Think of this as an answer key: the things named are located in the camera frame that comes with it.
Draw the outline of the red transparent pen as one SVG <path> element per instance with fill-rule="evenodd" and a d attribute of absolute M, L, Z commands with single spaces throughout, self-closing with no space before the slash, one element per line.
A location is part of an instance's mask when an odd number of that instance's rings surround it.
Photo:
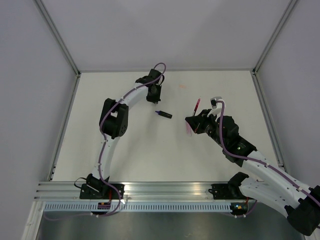
<path fill-rule="evenodd" d="M 192 117 L 194 117 L 194 116 L 196 115 L 196 112 L 197 112 L 197 110 L 198 110 L 200 101 L 201 101 L 201 98 L 199 97 L 199 98 L 197 99 L 196 104 L 195 104 L 195 107 L 194 107 L 194 109 L 193 109 Z"/>

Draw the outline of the black purple highlighter pen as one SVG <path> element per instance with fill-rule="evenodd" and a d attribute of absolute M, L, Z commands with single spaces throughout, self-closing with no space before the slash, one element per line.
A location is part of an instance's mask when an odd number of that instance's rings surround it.
<path fill-rule="evenodd" d="M 165 117 L 165 118 L 168 118 L 168 119 L 171 119 L 173 117 L 172 114 L 170 113 L 167 113 L 167 112 L 164 112 L 164 111 L 161 111 L 161 110 L 157 110 L 155 111 L 159 116 L 162 116 L 162 117 Z"/>

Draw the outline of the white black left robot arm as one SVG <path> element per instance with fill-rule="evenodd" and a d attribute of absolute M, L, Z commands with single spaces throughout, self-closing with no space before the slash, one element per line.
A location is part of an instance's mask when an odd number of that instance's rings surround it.
<path fill-rule="evenodd" d="M 164 71 L 160 72 L 152 68 L 148 75 L 137 79 L 132 89 L 120 99 L 107 98 L 104 101 L 99 120 L 102 147 L 93 171 L 84 178 L 85 183 L 81 185 L 80 199 L 107 200 L 122 198 L 121 194 L 123 192 L 120 185 L 111 187 L 109 184 L 111 163 L 116 146 L 128 129 L 130 109 L 143 99 L 153 104 L 158 104 L 161 101 L 164 73 Z"/>

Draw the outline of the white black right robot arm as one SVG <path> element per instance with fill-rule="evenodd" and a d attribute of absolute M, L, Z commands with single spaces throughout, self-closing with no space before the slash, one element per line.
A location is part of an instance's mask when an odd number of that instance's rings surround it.
<path fill-rule="evenodd" d="M 232 163 L 262 180 L 258 183 L 243 172 L 229 181 L 228 194 L 255 199 L 282 214 L 299 233 L 310 236 L 320 227 L 320 187 L 310 187 L 270 163 L 257 148 L 239 134 L 231 116 L 218 117 L 205 109 L 185 118 L 196 134 L 207 134 Z"/>

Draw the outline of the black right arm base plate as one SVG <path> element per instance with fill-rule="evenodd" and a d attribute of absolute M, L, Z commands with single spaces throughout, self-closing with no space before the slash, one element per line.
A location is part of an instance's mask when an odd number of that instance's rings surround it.
<path fill-rule="evenodd" d="M 214 183 L 208 189 L 214 200 L 234 200 L 227 183 Z"/>

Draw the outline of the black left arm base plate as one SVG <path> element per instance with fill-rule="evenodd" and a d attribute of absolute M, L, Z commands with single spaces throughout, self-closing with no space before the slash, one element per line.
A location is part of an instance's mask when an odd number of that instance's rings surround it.
<path fill-rule="evenodd" d="M 81 185 L 79 198 L 81 200 L 119 200 L 123 198 L 124 195 L 124 184 L 113 184 L 117 189 L 103 185 L 101 190 L 96 190 L 86 183 Z"/>

